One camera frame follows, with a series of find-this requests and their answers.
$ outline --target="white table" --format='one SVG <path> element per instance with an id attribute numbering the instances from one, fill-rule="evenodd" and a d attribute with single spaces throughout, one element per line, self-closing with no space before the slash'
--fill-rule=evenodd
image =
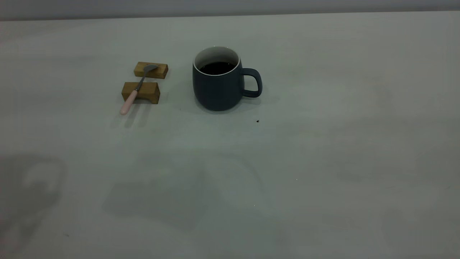
<path id="1" fill-rule="evenodd" d="M 0 257 L 460 256 L 460 12 L 2 22 L 0 35 Z M 260 98 L 197 105 L 191 62 L 212 45 L 260 72 Z M 138 61 L 170 71 L 147 79 L 158 105 L 122 117 Z"/>

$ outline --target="wall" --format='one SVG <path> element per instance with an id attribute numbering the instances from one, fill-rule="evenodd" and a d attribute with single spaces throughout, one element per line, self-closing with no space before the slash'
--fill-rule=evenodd
<path id="1" fill-rule="evenodd" d="M 459 9 L 460 0 L 0 0 L 0 20 Z"/>

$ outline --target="wooden block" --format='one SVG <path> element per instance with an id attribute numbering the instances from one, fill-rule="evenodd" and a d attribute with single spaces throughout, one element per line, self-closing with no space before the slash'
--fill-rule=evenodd
<path id="1" fill-rule="evenodd" d="M 128 99 L 131 92 L 136 89 L 138 83 L 139 82 L 125 83 L 123 90 L 121 91 L 121 95 L 125 101 Z M 136 99 L 147 99 L 150 100 L 151 103 L 157 104 L 160 99 L 160 89 L 158 88 L 158 84 L 155 82 L 143 82 Z"/>
<path id="2" fill-rule="evenodd" d="M 158 67 L 153 69 L 152 71 L 148 72 L 146 77 L 165 79 L 166 74 L 168 73 L 168 65 L 167 64 L 138 62 L 138 64 L 136 65 L 136 68 L 134 68 L 134 74 L 137 77 L 143 77 L 144 76 L 144 67 L 147 66 L 147 65 L 157 65 Z"/>

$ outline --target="mug rim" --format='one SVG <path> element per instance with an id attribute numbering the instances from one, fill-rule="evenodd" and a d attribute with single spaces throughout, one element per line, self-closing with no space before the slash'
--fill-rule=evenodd
<path id="1" fill-rule="evenodd" d="M 226 49 L 228 49 L 228 50 L 230 50 L 230 51 L 232 51 L 233 53 L 236 54 L 236 56 L 238 57 L 238 63 L 235 65 L 235 67 L 234 67 L 232 70 L 230 70 L 230 71 L 228 71 L 228 72 L 226 72 L 226 73 L 224 73 L 224 74 L 219 74 L 219 75 L 209 75 L 209 74 L 206 74 L 206 73 L 201 72 L 201 71 L 196 67 L 196 65 L 195 65 L 196 57 L 198 57 L 198 55 L 199 55 L 201 52 L 205 51 L 205 50 L 208 50 L 208 49 L 211 49 L 211 48 L 221 48 L 221 47 L 226 48 Z M 231 48 L 229 48 L 229 47 L 225 47 L 225 46 L 212 46 L 212 47 L 204 48 L 204 49 L 202 49 L 202 50 L 193 58 L 193 67 L 194 67 L 198 72 L 200 72 L 201 74 L 203 74 L 203 75 L 205 75 L 205 76 L 210 76 L 210 77 L 219 77 L 219 76 L 223 76 L 223 75 L 229 74 L 229 73 L 233 72 L 233 70 L 235 70 L 235 69 L 240 65 L 240 63 L 241 63 L 240 55 L 238 55 L 238 53 L 236 53 L 236 51 L 234 51 L 233 49 L 231 49 Z"/>

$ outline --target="mug handle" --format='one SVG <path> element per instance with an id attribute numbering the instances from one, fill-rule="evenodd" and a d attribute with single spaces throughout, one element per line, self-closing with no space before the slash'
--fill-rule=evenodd
<path id="1" fill-rule="evenodd" d="M 257 72 L 257 70 L 252 69 L 252 68 L 243 68 L 243 75 L 252 76 L 257 81 L 257 91 L 244 90 L 243 96 L 252 97 L 252 98 L 259 97 L 260 94 L 262 93 L 262 79 L 260 78 L 259 72 Z"/>

